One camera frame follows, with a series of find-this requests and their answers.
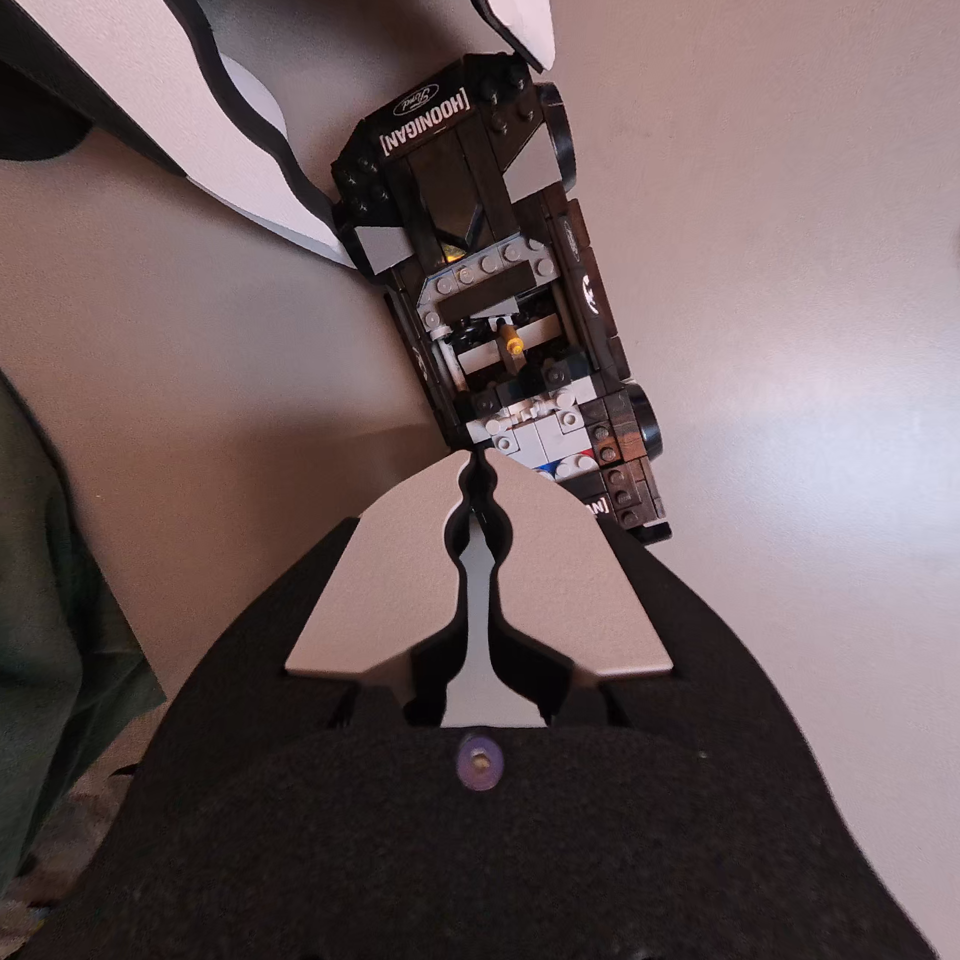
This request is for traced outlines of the person's green sweatshirt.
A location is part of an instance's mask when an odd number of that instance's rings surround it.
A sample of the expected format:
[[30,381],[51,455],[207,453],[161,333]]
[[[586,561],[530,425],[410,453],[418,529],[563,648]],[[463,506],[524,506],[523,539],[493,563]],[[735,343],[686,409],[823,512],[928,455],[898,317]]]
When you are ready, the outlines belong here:
[[62,462],[2,375],[2,891],[78,779],[164,700],[81,533]]

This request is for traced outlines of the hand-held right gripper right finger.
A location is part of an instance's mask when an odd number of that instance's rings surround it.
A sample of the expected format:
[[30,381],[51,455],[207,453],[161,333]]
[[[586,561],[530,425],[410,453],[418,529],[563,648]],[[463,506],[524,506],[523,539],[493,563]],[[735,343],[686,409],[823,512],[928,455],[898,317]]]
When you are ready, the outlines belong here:
[[673,660],[607,537],[619,528],[492,448],[480,473],[498,679],[550,724],[573,690],[669,675]]

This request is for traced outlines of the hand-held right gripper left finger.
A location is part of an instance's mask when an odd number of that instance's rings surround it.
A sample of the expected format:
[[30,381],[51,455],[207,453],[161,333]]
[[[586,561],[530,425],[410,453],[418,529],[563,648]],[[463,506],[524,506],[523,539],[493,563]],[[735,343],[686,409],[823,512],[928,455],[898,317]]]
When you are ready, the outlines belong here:
[[354,524],[284,667],[386,688],[413,726],[438,727],[468,646],[475,454],[454,452],[401,481]]

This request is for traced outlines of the black lego car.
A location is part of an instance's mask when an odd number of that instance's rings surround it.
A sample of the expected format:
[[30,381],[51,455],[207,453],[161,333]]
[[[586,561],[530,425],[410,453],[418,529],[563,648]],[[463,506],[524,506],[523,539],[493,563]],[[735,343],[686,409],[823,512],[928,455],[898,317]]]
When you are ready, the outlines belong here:
[[468,54],[355,126],[338,234],[451,450],[497,450],[643,545],[671,537],[660,426],[576,198],[570,122],[520,54]]

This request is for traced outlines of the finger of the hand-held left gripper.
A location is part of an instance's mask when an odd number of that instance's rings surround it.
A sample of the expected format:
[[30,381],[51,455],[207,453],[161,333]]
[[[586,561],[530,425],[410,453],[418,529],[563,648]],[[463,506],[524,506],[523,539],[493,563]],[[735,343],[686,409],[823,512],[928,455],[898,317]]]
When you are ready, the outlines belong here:
[[249,220],[353,267],[330,199],[307,177],[282,110],[223,57],[192,1],[3,1],[2,65],[82,70],[185,172]]
[[552,69],[556,38],[550,1],[486,1],[486,21],[535,70]]

